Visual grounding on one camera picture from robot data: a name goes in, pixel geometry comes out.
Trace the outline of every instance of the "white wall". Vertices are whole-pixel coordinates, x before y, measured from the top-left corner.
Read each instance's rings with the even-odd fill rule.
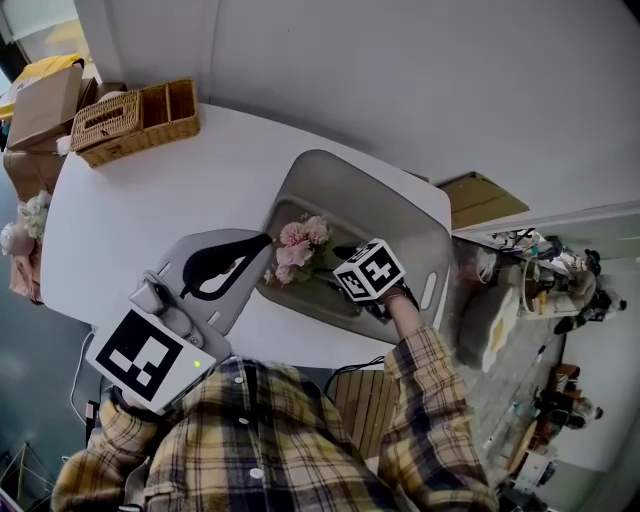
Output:
[[[640,412],[640,276],[617,277],[611,285],[628,301],[627,310],[569,334],[563,357],[580,367],[583,394],[604,416],[584,430],[564,429],[553,443],[560,460],[603,472]]]
[[[77,18],[73,0],[3,0],[2,11],[14,39]]]
[[[640,24],[621,0],[76,3],[107,80],[189,73],[213,103],[435,182],[478,171],[531,207],[515,219],[640,199]]]

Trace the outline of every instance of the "floor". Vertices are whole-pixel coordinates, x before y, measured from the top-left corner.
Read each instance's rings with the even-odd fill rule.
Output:
[[[0,226],[14,219],[15,209],[12,185],[0,173]],[[455,239],[453,243],[455,262],[441,328],[452,347],[466,302],[484,286],[459,271],[473,260],[476,246]],[[0,452],[15,454],[26,441],[54,477],[62,465],[61,457],[84,444],[84,425],[69,405],[69,391],[89,326],[31,304],[10,292],[8,282],[9,260],[0,258]],[[536,364],[537,352],[545,343],[549,348]],[[560,341],[551,335],[547,321],[519,321],[491,372],[483,374],[458,365],[469,390],[469,404],[475,410],[478,454],[492,481],[499,480],[505,463],[500,454],[504,432],[516,420],[526,422],[530,393],[535,385],[544,384],[559,351]],[[331,374],[327,369],[309,373],[320,385]],[[81,404],[99,397],[99,381],[99,375],[83,365],[75,395],[81,410]]]
[[[467,277],[466,269],[475,262],[478,250],[475,244],[453,239],[454,261],[440,333],[454,353],[459,320],[469,298],[488,286]],[[515,262],[517,260],[499,254],[496,268]],[[514,434],[517,438],[518,432],[531,421],[533,391],[536,386],[545,386],[551,368],[560,358],[563,339],[553,334],[556,323],[557,320],[518,319],[488,373],[473,370],[454,358],[467,386],[467,402],[474,411],[472,428],[476,451],[493,484],[506,476],[504,468]],[[538,358],[543,346],[546,348]]]

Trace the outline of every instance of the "person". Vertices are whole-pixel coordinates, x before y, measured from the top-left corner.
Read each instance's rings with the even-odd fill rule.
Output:
[[[579,267],[574,268],[564,259],[560,259],[572,277],[569,283],[569,297],[576,309],[582,310],[593,299],[597,289],[596,277],[602,272],[600,253],[586,249],[586,258],[578,259]]]
[[[385,358],[397,398],[377,475],[298,370],[232,356],[168,417],[113,388],[101,432],[62,468],[53,509],[497,510],[450,352],[398,290],[383,299],[401,342]]]
[[[558,391],[544,390],[540,398],[534,401],[540,411],[540,417],[548,419],[552,424],[572,430],[586,428],[592,421],[602,418],[604,411],[594,407],[586,397],[573,398]]]
[[[604,322],[611,320],[618,311],[627,309],[627,301],[621,299],[613,290],[597,288],[591,302],[575,316],[566,316],[555,326],[554,334],[566,334],[574,331],[587,322]]]

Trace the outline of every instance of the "artificial flower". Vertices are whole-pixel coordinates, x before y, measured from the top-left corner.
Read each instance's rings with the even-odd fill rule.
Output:
[[[293,281],[293,273],[289,265],[278,265],[276,269],[276,277],[282,284],[289,284]]]
[[[313,256],[313,251],[309,245],[309,241],[305,240],[297,245],[277,249],[276,261],[278,265],[297,265],[302,267],[306,261]]]
[[[303,232],[312,244],[321,245],[329,240],[327,221],[319,215],[311,217],[304,223]]]
[[[304,225],[300,222],[289,222],[289,224],[280,231],[280,241],[282,245],[298,245],[300,242],[303,242],[304,239],[305,229]]]

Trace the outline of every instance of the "cardboard box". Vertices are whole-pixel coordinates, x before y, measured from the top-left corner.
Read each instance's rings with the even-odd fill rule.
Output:
[[[82,66],[74,65],[20,91],[16,99],[7,148],[26,150],[30,146],[68,132],[78,108]]]
[[[451,229],[528,212],[529,207],[491,180],[472,172],[440,185],[451,201]]]
[[[102,85],[104,85],[102,90],[124,89],[124,84],[101,84],[101,86]],[[26,145],[25,149],[15,150],[7,147],[5,150],[3,155],[4,168],[16,189],[20,201],[28,201],[37,195],[40,190],[46,190],[53,194],[58,176],[60,175],[66,158],[65,156],[58,155],[56,141],[58,138],[63,135],[68,135],[71,132],[73,116],[76,110],[83,109],[99,99],[100,91],[95,78],[82,79],[80,89],[76,94],[73,114],[70,119],[62,124],[58,124],[57,127],[52,125],[45,138],[41,138],[44,134],[39,132],[35,137],[30,138],[28,135],[23,137]],[[58,99],[51,95],[50,91],[45,93],[45,97],[49,101],[60,103]],[[14,128],[15,126],[12,124],[11,130],[9,131],[9,140],[11,140],[11,134]],[[23,128],[22,131],[26,133],[28,130]]]

